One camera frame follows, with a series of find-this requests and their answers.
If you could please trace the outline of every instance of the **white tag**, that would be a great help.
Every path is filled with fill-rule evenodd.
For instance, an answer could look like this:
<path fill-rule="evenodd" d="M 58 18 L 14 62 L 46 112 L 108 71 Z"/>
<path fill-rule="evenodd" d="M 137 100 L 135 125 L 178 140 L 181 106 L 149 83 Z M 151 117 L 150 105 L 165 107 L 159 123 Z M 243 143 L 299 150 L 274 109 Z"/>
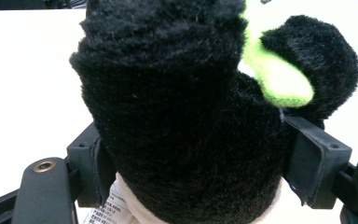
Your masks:
<path fill-rule="evenodd" d="M 138 224 L 119 193 L 116 181 L 110 188 L 109 197 L 103 207 L 93 208 L 83 224 Z"/>

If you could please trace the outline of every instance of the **green fabric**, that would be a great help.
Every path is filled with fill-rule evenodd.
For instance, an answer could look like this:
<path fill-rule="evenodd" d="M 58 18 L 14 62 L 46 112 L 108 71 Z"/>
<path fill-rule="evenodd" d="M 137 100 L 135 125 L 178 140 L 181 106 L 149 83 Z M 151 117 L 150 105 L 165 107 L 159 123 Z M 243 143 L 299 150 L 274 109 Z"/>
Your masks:
<path fill-rule="evenodd" d="M 306 105 L 313 97 L 312 86 L 299 69 L 263 47 L 260 40 L 263 32 L 276 29 L 279 24 L 257 12 L 260 12 L 257 6 L 248 6 L 246 15 L 242 15 L 248 20 L 242 59 L 255 71 L 255 79 L 267 101 L 279 107 Z"/>

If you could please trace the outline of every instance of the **black mount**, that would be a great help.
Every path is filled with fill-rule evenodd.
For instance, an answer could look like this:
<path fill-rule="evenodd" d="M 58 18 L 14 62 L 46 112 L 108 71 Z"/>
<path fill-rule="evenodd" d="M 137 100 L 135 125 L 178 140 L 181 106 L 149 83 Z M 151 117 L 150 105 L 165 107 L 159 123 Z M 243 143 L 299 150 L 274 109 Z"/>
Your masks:
<path fill-rule="evenodd" d="M 358 164 L 351 148 L 297 116 L 285 117 L 297 133 L 284 178 L 302 204 L 331 209 L 339 198 L 342 224 L 358 224 Z M 0 197 L 0 224 L 78 223 L 80 207 L 103 205 L 115 181 L 115 165 L 91 125 L 67 148 L 68 156 L 29 165 L 21 187 Z"/>

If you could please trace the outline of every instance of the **fuzzy black fabric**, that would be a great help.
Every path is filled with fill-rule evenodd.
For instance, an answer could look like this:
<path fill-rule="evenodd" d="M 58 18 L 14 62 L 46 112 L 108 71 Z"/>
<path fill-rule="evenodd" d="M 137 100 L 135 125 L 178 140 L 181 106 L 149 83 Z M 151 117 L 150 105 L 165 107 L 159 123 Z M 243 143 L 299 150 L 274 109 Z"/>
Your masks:
<path fill-rule="evenodd" d="M 293 136 L 257 83 L 237 70 L 243 1 L 94 6 L 71 64 L 138 200 L 169 223 L 250 223 L 262 215 Z"/>
<path fill-rule="evenodd" d="M 358 58 L 339 30 L 307 16 L 293 16 L 261 38 L 266 49 L 299 68 L 315 90 L 310 104 L 293 110 L 319 126 L 352 95 Z"/>

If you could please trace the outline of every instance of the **white table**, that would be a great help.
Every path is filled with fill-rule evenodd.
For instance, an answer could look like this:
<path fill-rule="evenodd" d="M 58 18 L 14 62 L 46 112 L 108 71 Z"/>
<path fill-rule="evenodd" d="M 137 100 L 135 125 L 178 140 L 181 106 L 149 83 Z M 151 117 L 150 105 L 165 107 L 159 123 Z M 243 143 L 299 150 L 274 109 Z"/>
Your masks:
<path fill-rule="evenodd" d="M 83 36 L 78 23 L 84 17 L 82 9 L 0 11 L 0 196 L 20 186 L 22 172 L 32 162 L 64 158 L 66 147 L 92 122 L 68 63 Z M 350 40 L 358 50 L 358 33 Z M 353 148 L 351 161 L 356 163 L 358 91 L 326 126 Z M 340 208 L 300 207 L 284 183 L 281 199 L 263 223 L 334 224 Z M 85 211 L 80 211 L 80 220 Z"/>

